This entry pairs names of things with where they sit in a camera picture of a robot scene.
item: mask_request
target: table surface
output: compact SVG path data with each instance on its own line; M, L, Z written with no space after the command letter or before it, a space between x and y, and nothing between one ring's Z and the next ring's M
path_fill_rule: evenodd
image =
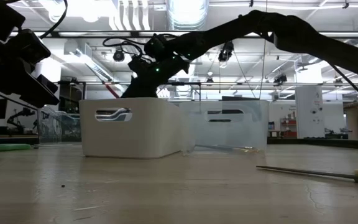
M257 164L346 173L358 150L270 145L153 160L87 158L81 146L0 152L0 224L358 223L353 181Z

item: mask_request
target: clear plastic bin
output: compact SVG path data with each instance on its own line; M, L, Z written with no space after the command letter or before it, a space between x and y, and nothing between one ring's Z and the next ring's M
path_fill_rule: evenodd
M180 103L179 107L189 117L196 138L195 150L254 152L266 149L268 101L194 101Z

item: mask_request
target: green foam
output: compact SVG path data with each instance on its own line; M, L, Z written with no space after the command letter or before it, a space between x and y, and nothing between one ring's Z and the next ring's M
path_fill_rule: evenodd
M31 149L29 144L0 144L0 152Z

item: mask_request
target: ceiling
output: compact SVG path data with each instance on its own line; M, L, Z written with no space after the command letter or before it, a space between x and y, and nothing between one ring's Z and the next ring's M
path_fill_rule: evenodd
M31 28L33 30L46 30L53 23L48 18L48 10L42 8L42 4L39 1L53 1L53 0L30 0L21 1L15 4L11 4L12 8L19 11L26 16L27 20L24 27ZM110 0L96 0L97 2L110 1ZM171 0L171 1L189 1L189 0ZM296 2L290 0L275 0L269 1L266 5L265 1L254 1L254 6L249 7L250 1L209 1L208 12L205 20L204 29L210 29L220 24L235 19L239 14L247 14L253 9L268 12L278 12L284 15L295 15L307 22L309 22L318 31L358 31L358 0L348 1L350 6L347 9L320 9L320 10L299 10L300 7L333 7L342 6L344 1L313 1L313 0L297 0ZM149 4L149 25L151 30L168 30L168 17L166 12L165 0L151 0ZM129 21L132 21L133 2L129 1ZM67 31L112 31L109 25L109 18L106 16L100 17L96 22L86 22L81 17L66 17L66 19L60 24L57 29L60 32ZM84 38L77 39L83 40L88 43L92 48L93 60L99 62L108 72L118 81L129 81L131 79L132 72L128 68L127 63L130 60L130 56L126 55L124 62L115 62L112 59L112 54L115 49L109 47L103 47L100 38ZM147 39L133 39L136 41L146 42ZM310 60L312 57L308 55L295 55L282 50L278 50L273 44L264 41L264 39L236 39L234 40L235 54L229 59L226 68L220 68L219 62L216 58L216 54L219 52L221 46L210 49L205 55L194 61L195 72L188 81L205 82L208 72L212 72L211 77L215 82L244 82L246 79L248 82L261 82L270 80L273 81L274 77L281 73L285 73L288 78L288 82L295 82L294 74L294 60L301 58L305 63L305 60ZM84 81L98 81L94 73L81 61L73 55L58 55L64 62L63 76L77 77L79 80ZM324 67L321 69L322 78L325 82L332 82L336 77L335 72L329 68ZM358 82L358 75L351 78L353 82ZM209 89L217 88L216 86L209 86ZM220 86L219 88L225 88L227 90L233 89L233 86ZM249 89L247 86L241 86L240 88ZM328 89L335 89L334 86L326 87ZM264 89L276 90L276 87L266 86Z

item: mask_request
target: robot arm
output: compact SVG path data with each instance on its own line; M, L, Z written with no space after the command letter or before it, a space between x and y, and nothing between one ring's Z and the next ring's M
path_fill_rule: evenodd
M164 34L154 35L145 44L144 50L155 62L148 63L141 57L132 58L128 66L138 77L132 79L121 97L153 97L156 88L168 82L170 77L180 70L188 72L189 61L214 46L252 32L280 50L308 53L358 74L357 47L319 34L296 16L254 10L204 32L189 32L172 40L167 40Z

